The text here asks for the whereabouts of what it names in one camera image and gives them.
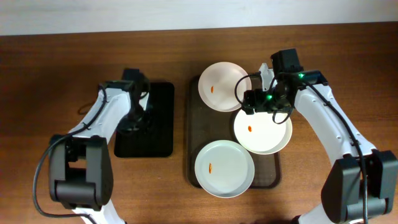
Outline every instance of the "wooden surface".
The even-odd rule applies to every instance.
[[[283,223],[320,203],[331,165],[310,125],[297,112],[281,151],[282,182],[220,199],[185,179],[185,97],[191,77],[215,62],[256,71],[271,54],[296,47],[306,69],[319,69],[354,125],[378,149],[398,155],[398,23],[238,29],[115,32],[0,37],[0,222],[83,223],[40,216],[32,203],[39,157],[55,133],[82,119],[97,83],[140,68],[175,85],[174,152],[166,159],[119,159],[109,144],[112,200],[128,223]],[[38,183],[47,212],[65,213],[49,198],[47,163]],[[391,214],[371,223],[395,223]]]

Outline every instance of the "black mat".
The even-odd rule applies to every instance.
[[[123,135],[116,131],[114,154],[117,157],[167,157],[173,152],[174,86],[151,83],[147,112],[150,125],[146,129]]]
[[[195,176],[195,159],[199,151],[208,143],[217,140],[237,142],[233,131],[233,122],[239,110],[218,112],[209,108],[200,98],[198,92],[199,77],[195,77],[189,88],[187,101],[187,127],[185,134],[187,150],[187,175],[189,182],[200,187]],[[279,153],[258,155],[249,152],[254,161],[255,174],[250,188],[271,189],[281,179]]]

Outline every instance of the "white plate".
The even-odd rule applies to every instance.
[[[282,121],[277,114],[275,120]],[[272,114],[255,113],[247,115],[243,110],[235,117],[234,132],[236,139],[248,151],[256,154],[272,154],[283,149],[292,137],[292,122],[290,118],[283,124],[275,124]]]
[[[250,187],[254,163],[247,150],[238,143],[214,141],[199,152],[195,175],[208,193],[221,198],[236,197]]]
[[[243,68],[230,62],[218,62],[210,65],[199,78],[200,98],[213,110],[229,112],[241,105],[235,98],[235,86],[239,79],[248,75]],[[243,93],[251,90],[250,78],[245,78],[238,85],[238,98],[243,100]]]

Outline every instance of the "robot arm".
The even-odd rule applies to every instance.
[[[367,214],[375,217],[389,213],[398,173],[398,161],[392,152],[379,152],[362,136],[339,107],[321,72],[303,71],[295,49],[282,50],[271,59],[274,69],[268,69],[265,64],[260,68],[263,85],[267,85],[260,90],[246,91],[242,109],[246,114],[275,114],[295,108],[314,129],[332,165],[322,188],[322,203],[292,223],[361,221],[364,215],[361,161],[365,163],[363,168],[369,181]]]
[[[139,70],[126,69],[123,80],[106,82],[104,92],[106,97],[100,91],[95,104],[70,133],[84,128],[102,109],[94,122],[50,153],[50,196],[77,214],[90,215],[97,224],[124,224],[110,199],[113,173],[108,143],[116,128],[131,131],[140,125],[149,98],[149,81]],[[52,142],[61,137],[54,136]],[[71,167],[78,160],[85,160],[86,167]]]

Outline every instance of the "table top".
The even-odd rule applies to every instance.
[[[166,159],[120,159],[111,140],[119,216],[128,223],[288,223],[320,203],[331,168],[310,125],[293,113],[276,188],[216,198],[185,178],[189,81],[216,62],[255,72],[262,62],[271,64],[271,54],[295,47],[304,68],[322,71],[358,130],[379,150],[398,155],[397,36],[395,22],[0,37],[0,217],[7,223],[83,223],[35,211],[34,170],[49,138],[83,118],[77,111],[96,99],[97,84],[134,67],[175,86],[174,151]],[[39,203],[47,212],[68,213],[50,200],[47,166],[39,177]],[[397,202],[371,223],[396,220]]]

